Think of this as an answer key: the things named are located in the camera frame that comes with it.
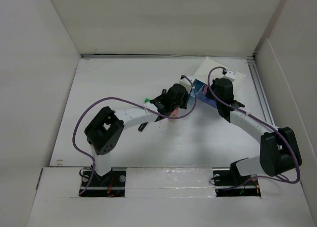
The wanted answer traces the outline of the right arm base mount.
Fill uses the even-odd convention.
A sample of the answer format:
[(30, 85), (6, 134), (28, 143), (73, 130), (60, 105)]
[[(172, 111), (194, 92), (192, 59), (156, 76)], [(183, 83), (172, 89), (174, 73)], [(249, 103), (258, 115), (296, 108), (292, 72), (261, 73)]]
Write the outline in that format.
[(216, 197), (261, 197), (259, 182), (251, 176), (241, 176), (237, 161), (229, 168), (213, 168), (209, 183), (215, 187)]

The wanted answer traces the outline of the light blue drawer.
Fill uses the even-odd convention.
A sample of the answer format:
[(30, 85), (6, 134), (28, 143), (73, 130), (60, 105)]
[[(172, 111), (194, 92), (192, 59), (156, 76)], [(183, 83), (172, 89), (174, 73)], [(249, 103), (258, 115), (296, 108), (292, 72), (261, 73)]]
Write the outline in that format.
[[(196, 90), (197, 99), (204, 102), (205, 98), (206, 98), (205, 93), (203, 92), (203, 89), (205, 87), (205, 83), (203, 83), (202, 81), (199, 81), (199, 80), (195, 80), (193, 85), (194, 85), (195, 90)], [(193, 105), (194, 101), (195, 101), (194, 90), (191, 90), (188, 104)]]

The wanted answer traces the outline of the dark blue drawer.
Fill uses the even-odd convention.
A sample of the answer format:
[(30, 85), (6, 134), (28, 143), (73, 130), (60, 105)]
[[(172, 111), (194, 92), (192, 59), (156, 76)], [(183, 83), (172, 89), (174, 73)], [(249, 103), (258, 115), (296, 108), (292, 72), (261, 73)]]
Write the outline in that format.
[(214, 100), (211, 100), (211, 99), (207, 98), (203, 91), (199, 91), (197, 96), (198, 96), (198, 99), (200, 101), (202, 101), (203, 103), (205, 103), (205, 104), (207, 104), (207, 105), (209, 105), (209, 106), (211, 106), (211, 107), (213, 107), (215, 109), (217, 108), (216, 107), (216, 102)]

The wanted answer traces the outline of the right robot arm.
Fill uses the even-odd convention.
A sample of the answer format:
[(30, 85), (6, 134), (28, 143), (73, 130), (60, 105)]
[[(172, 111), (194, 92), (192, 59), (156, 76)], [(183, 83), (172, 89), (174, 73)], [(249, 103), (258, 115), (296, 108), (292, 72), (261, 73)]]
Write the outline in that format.
[(231, 182), (241, 184), (250, 175), (266, 174), (275, 177), (292, 169), (299, 170), (302, 158), (294, 131), (289, 127), (270, 125), (242, 110), (244, 105), (234, 99), (233, 84), (229, 79), (214, 79), (206, 97), (215, 101), (223, 119), (241, 128), (260, 145), (257, 156), (231, 163)]

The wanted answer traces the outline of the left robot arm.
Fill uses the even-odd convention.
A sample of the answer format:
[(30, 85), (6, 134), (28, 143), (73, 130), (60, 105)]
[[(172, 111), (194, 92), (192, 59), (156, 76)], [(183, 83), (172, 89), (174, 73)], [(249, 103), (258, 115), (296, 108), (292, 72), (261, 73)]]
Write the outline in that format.
[(144, 108), (114, 111), (102, 108), (85, 128), (85, 135), (95, 158), (93, 180), (98, 185), (110, 181), (110, 152), (115, 148), (122, 132), (144, 123), (157, 122), (171, 117), (176, 109), (186, 109), (192, 86), (190, 83), (175, 83), (168, 91), (145, 103)]

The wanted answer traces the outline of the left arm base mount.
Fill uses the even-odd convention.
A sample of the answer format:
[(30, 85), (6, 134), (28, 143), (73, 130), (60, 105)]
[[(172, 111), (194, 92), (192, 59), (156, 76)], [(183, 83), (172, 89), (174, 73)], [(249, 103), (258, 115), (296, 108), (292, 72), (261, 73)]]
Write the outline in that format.
[(102, 177), (94, 173), (90, 184), (88, 184), (91, 174), (91, 168), (82, 168), (79, 171), (81, 177), (80, 197), (117, 198), (125, 196), (126, 169), (112, 169)]

